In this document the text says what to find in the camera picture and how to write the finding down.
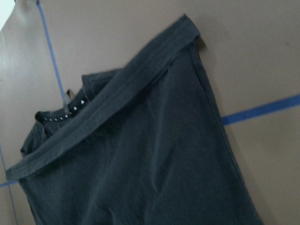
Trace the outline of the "black graphic t-shirt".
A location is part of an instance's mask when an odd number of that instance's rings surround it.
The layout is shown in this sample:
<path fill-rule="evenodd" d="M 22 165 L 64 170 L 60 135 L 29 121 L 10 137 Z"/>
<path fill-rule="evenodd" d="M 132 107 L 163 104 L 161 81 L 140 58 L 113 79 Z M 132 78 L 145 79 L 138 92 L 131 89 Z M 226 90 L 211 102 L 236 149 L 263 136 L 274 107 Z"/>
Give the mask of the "black graphic t-shirt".
<path fill-rule="evenodd" d="M 17 180 L 38 225 L 259 225 L 182 16 L 125 67 L 37 112 Z"/>

